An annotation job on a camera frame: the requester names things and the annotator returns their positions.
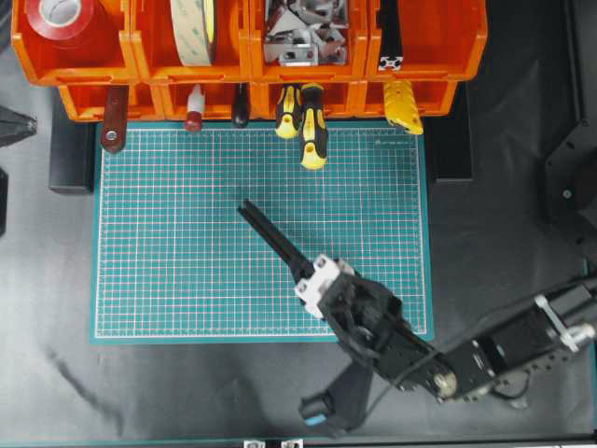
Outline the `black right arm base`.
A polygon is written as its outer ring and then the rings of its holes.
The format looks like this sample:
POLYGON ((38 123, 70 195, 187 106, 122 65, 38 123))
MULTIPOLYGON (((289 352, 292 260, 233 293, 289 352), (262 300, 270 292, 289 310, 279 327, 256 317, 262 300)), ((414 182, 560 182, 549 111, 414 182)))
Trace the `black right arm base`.
POLYGON ((564 24, 574 126, 544 162, 548 222, 589 263, 596 263, 596 3, 565 1, 564 24))

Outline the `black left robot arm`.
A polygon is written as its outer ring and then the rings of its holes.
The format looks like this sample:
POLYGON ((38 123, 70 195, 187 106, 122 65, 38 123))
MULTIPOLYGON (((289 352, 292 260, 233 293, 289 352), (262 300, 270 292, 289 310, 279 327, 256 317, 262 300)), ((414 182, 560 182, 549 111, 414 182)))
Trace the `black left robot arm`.
POLYGON ((1 291, 17 296, 90 289, 93 200, 49 189, 52 103, 29 110, 37 134, 1 150, 8 174, 7 231, 1 237, 1 291))

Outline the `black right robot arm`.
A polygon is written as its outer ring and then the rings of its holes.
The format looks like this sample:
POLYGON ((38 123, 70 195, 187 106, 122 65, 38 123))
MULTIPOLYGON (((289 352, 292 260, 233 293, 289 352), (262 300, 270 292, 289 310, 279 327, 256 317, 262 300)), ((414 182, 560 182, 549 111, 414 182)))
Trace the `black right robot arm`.
POLYGON ((288 266, 304 310, 332 329, 352 361, 396 389, 475 400, 511 375, 550 370, 596 339, 596 278, 588 276, 497 308, 435 348, 413 332, 388 287, 342 259, 307 259, 250 201, 238 211, 288 266))

